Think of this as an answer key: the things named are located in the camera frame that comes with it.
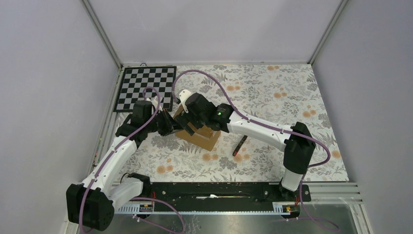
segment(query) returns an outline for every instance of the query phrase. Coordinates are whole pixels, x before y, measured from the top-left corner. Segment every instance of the floral tablecloth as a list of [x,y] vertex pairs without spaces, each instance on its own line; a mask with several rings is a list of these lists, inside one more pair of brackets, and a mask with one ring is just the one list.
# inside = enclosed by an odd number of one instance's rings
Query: floral tablecloth
[[[182,71],[198,69],[216,77],[235,106],[251,115],[279,124],[305,123],[314,138],[328,146],[331,160],[308,170],[306,181],[348,181],[313,70],[310,65],[219,65],[178,66]],[[202,74],[180,78],[176,91],[188,89],[203,94],[214,104],[227,103],[219,87]],[[178,105],[174,104],[175,113]],[[129,113],[120,113],[116,128]],[[283,153],[248,138],[236,157],[232,156],[242,136],[222,132],[212,152],[170,135],[153,133],[125,163],[126,172],[150,177],[152,182],[280,181]],[[325,151],[317,146],[311,163],[323,161]]]

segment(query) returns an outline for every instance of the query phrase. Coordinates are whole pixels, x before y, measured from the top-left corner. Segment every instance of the black marker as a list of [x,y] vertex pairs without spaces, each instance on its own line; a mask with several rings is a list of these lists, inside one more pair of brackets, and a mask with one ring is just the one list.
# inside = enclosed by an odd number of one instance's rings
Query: black marker
[[243,138],[241,139],[240,143],[238,143],[237,147],[235,148],[234,152],[232,153],[232,156],[236,156],[238,151],[240,150],[241,146],[244,144],[244,141],[246,140],[248,136],[243,136]]

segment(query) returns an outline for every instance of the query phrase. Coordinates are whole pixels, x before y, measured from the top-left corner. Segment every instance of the cardboard box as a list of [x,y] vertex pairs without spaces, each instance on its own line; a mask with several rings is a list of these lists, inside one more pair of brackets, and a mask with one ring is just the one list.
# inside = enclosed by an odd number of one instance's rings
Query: cardboard box
[[[178,111],[174,114],[173,118],[175,118],[178,114],[180,114],[184,108],[182,105],[179,106]],[[188,126],[195,132],[194,135],[190,135],[185,130],[175,133],[180,139],[184,139],[194,145],[197,145],[203,149],[208,151],[212,151],[215,144],[218,141],[219,136],[221,135],[221,131],[214,131],[206,126],[203,126],[200,129],[196,129],[191,123]]]

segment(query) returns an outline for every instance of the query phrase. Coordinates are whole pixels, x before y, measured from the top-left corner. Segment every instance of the white wall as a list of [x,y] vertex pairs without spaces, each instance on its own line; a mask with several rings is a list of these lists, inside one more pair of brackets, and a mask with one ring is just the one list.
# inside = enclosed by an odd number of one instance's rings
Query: white wall
[[116,70],[80,1],[1,1],[0,233],[59,233]]
[[314,65],[375,234],[411,233],[413,2],[350,1]]
[[91,0],[124,63],[308,61],[340,0]]

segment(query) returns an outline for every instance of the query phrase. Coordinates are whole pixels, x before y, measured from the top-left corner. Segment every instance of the black and white checkerboard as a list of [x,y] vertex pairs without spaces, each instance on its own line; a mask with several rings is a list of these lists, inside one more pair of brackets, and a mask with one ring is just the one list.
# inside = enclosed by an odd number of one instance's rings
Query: black and white checkerboard
[[[176,67],[137,67],[126,68],[119,87],[114,112],[132,112],[134,103],[143,100],[145,87],[154,87],[161,96],[161,106],[172,110],[172,84],[175,81]],[[154,98],[152,89],[146,91],[146,98]]]

